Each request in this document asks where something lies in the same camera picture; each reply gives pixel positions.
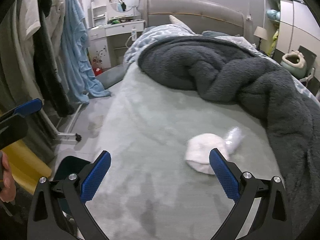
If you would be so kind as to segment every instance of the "dark gray fuzzy blanket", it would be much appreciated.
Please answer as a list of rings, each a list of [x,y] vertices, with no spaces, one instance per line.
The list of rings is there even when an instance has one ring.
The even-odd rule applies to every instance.
[[[291,74],[229,41],[201,36],[158,41],[140,54],[138,66],[164,86],[237,101],[266,122],[297,237],[320,203],[320,110],[296,90]]]

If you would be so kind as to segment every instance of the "gray fitted sheet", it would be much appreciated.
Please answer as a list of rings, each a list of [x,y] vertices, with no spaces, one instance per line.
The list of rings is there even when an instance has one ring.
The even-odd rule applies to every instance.
[[[202,100],[194,91],[154,82],[133,63],[103,122],[96,151],[111,154],[111,168],[95,197],[92,216],[111,239],[209,240],[234,202],[214,175],[184,161],[187,141],[202,133],[223,137],[233,126],[246,135],[231,156],[256,178],[279,175],[259,120],[238,105]],[[259,202],[239,234],[249,230]]]

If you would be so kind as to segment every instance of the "caster wheel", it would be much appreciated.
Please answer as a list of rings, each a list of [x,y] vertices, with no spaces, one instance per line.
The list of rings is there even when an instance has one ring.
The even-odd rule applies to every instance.
[[[76,133],[76,141],[77,141],[77,142],[80,142],[81,139],[82,139],[82,136],[81,136],[80,134],[77,134],[77,133]]]

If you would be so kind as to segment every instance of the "metal screw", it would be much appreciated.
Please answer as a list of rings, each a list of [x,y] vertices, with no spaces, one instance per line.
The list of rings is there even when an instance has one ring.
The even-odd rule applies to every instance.
[[[252,177],[250,172],[244,172],[244,173],[243,173],[243,176],[244,176],[246,179],[250,179],[250,178]]]
[[[277,177],[277,176],[275,176],[273,179],[275,180],[275,182],[280,182],[281,181],[281,179],[279,177]]]
[[[70,180],[75,180],[76,178],[77,178],[77,174],[72,173],[69,175]]]
[[[39,179],[39,182],[40,183],[45,183],[47,181],[47,178],[46,177],[41,177],[40,179]]]

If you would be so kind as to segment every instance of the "vanity table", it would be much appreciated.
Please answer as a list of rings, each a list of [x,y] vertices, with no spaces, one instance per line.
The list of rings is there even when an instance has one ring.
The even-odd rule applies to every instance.
[[[122,64],[123,56],[127,51],[125,43],[131,36],[132,30],[136,30],[138,37],[144,30],[145,21],[135,20],[133,22],[108,24],[88,30],[90,47],[89,55],[92,67],[109,68]]]
[[[101,68],[106,71],[122,64],[123,56],[128,47],[141,35],[145,21],[137,20],[136,8],[140,0],[95,0],[95,4],[104,5],[104,24],[88,30],[90,46],[89,56],[93,68]],[[92,21],[96,23],[100,15],[92,13]],[[112,19],[134,19],[119,24],[106,24]]]

